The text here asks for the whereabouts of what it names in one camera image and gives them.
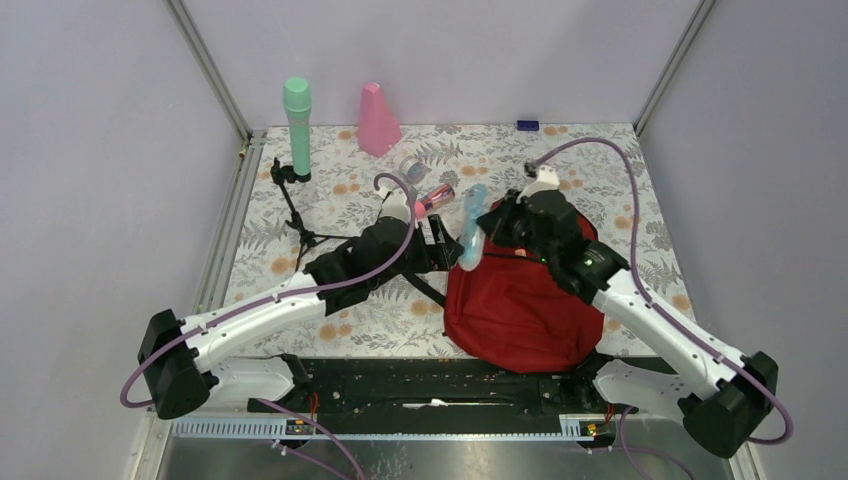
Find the red backpack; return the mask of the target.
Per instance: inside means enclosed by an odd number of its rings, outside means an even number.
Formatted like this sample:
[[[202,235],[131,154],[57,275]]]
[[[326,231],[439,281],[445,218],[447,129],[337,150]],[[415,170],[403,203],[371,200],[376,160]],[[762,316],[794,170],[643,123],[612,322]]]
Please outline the red backpack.
[[[445,295],[406,280],[443,310],[444,335],[465,353],[517,373],[579,366],[604,332],[604,315],[562,291],[540,257],[487,240],[472,271],[448,275]]]

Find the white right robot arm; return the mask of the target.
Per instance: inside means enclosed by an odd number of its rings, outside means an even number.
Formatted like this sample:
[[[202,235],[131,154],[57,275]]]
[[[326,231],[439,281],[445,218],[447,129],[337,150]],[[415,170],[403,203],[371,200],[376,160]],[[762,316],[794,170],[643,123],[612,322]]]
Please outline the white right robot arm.
[[[729,459],[775,408],[776,361],[764,352],[747,355],[651,299],[621,255],[583,232],[577,210],[559,191],[511,190],[475,224],[494,245],[541,260],[558,287],[620,321],[673,370],[610,360],[575,382],[583,410],[597,412],[609,402],[652,410],[682,425],[707,452]]]

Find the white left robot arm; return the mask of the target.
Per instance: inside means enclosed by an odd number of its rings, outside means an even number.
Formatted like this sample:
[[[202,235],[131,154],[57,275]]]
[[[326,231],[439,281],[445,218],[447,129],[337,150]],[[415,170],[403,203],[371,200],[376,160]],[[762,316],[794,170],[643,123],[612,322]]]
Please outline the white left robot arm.
[[[163,420],[187,415],[211,400],[275,400],[296,411],[310,385],[281,358],[240,358],[238,352],[290,324],[323,320],[365,302],[396,276],[448,271],[462,243],[431,215],[415,227],[383,216],[359,236],[307,263],[289,280],[218,310],[178,318],[153,315],[137,354],[151,407]]]

